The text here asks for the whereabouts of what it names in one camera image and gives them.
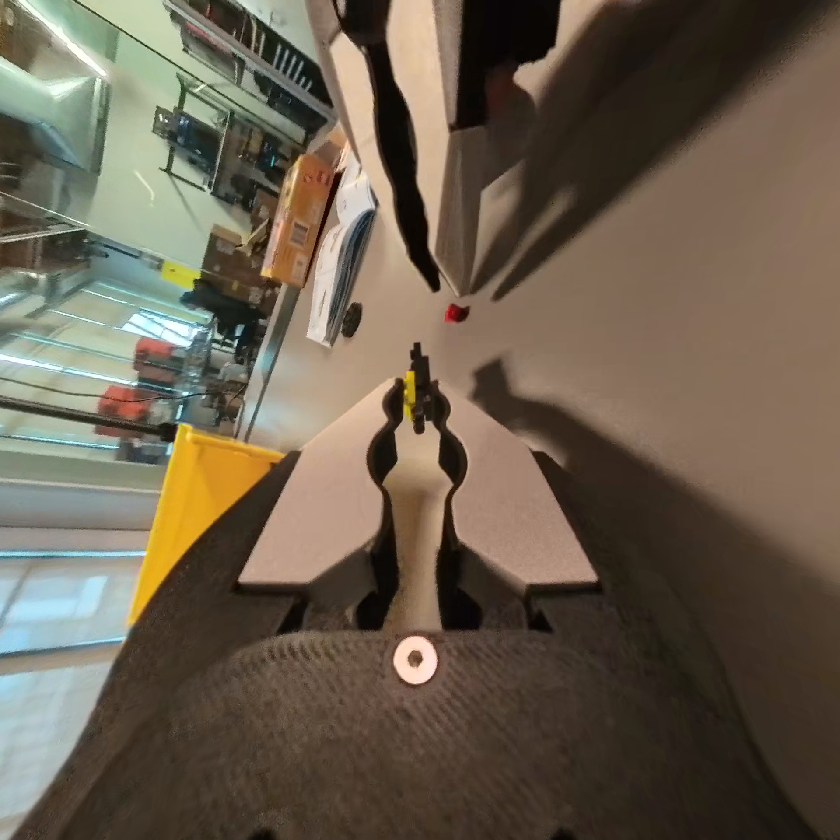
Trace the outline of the yellow plastic parts bin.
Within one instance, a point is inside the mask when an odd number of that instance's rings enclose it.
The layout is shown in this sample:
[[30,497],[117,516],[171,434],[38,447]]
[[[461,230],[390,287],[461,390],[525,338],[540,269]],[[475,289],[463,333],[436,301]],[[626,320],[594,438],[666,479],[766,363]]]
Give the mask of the yellow plastic parts bin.
[[194,542],[248,493],[284,454],[178,427],[129,609],[133,627]]

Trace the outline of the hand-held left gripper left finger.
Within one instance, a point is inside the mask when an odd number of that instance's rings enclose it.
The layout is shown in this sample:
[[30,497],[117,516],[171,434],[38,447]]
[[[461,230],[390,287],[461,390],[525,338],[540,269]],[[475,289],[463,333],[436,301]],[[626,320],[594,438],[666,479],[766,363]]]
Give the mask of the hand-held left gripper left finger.
[[392,525],[385,478],[397,462],[404,385],[385,381],[294,454],[238,584],[250,591],[376,592]]

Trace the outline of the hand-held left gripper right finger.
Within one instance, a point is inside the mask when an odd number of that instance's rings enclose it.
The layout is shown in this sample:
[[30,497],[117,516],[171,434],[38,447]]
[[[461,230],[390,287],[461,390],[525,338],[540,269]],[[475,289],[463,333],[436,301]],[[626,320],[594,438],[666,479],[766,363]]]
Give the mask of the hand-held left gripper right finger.
[[530,447],[447,387],[437,387],[446,503],[462,592],[563,592],[600,579]]

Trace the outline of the black office chair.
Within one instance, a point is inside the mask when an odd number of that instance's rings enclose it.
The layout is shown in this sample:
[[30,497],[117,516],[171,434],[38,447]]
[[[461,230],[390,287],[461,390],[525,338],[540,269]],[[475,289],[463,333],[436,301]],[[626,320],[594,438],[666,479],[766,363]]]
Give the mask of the black office chair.
[[185,308],[210,312],[217,321],[218,331],[223,335],[236,327],[242,327],[239,341],[244,344],[255,341],[258,323],[264,318],[264,312],[257,306],[230,297],[202,279],[195,280],[193,289],[181,294],[179,302]]

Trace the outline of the lego instruction booklet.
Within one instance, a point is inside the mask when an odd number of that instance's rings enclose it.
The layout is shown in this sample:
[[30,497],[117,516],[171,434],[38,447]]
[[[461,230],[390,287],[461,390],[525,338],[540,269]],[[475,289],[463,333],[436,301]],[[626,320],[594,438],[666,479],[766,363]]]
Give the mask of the lego instruction booklet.
[[325,348],[339,337],[378,209],[371,181],[346,147],[334,197],[338,222],[322,237],[312,276],[307,338]]

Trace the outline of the red storage box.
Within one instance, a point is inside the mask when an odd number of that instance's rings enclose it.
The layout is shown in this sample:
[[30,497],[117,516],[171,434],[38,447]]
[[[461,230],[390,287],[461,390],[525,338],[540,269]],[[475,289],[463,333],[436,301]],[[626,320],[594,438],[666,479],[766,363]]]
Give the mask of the red storage box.
[[138,381],[169,385],[177,378],[176,345],[161,339],[138,338],[134,347],[133,368]]
[[[100,396],[97,414],[100,418],[120,419],[135,424],[148,424],[156,393],[140,387],[109,385]],[[142,438],[142,432],[109,427],[100,423],[93,428],[95,434],[107,437]]]

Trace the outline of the small black red lego assembly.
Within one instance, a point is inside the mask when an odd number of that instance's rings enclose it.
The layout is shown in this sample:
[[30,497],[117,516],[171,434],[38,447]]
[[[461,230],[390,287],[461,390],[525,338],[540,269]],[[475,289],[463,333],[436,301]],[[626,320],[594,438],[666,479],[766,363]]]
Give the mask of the small black red lego assembly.
[[403,413],[415,435],[424,434],[427,424],[439,428],[444,418],[444,405],[432,376],[429,357],[420,342],[415,342],[411,349],[410,365],[403,383]]

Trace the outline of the black light stand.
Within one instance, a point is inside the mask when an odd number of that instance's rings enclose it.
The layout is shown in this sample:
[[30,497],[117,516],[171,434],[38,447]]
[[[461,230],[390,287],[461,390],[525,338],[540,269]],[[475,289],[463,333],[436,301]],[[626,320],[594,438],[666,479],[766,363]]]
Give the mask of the black light stand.
[[1,408],[4,410],[48,417],[76,424],[101,426],[118,429],[140,435],[151,435],[164,443],[173,443],[179,424],[177,423],[142,423],[120,416],[102,416],[96,413],[84,412],[73,408],[52,406],[41,402],[20,400],[15,397],[1,396]]

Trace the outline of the metal storage shelving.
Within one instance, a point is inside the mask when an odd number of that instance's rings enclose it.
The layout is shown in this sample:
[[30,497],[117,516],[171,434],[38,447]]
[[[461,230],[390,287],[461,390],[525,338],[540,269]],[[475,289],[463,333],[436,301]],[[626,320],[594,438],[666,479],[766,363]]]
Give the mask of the metal storage shelving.
[[276,196],[297,158],[337,123],[313,47],[287,25],[286,2],[163,2],[182,51],[208,73],[179,74],[173,110],[154,132],[164,173],[230,206]]

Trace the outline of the orange lego box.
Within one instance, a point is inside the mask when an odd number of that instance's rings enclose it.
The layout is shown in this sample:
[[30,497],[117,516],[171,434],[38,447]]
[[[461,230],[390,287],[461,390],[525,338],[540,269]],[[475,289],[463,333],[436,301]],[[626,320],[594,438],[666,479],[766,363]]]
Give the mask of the orange lego box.
[[335,166],[315,154],[302,155],[289,169],[269,231],[262,280],[275,286],[305,287],[332,202],[335,176]]

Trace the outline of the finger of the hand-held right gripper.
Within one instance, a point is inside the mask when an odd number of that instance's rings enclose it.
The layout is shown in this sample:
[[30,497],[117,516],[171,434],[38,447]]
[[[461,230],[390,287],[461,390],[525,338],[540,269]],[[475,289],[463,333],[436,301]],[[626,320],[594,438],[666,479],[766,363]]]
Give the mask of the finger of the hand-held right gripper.
[[391,5],[374,1],[308,1],[308,17],[328,93],[346,130],[350,129],[350,118],[330,50],[336,38],[343,35],[364,59],[371,84],[374,141],[392,189],[396,229],[408,259],[426,287],[438,293],[440,272],[429,251],[425,204],[417,183],[416,135],[386,40]]
[[448,125],[434,255],[457,297],[474,284],[481,202],[524,157],[538,118],[517,82],[556,46],[561,1],[435,2]]

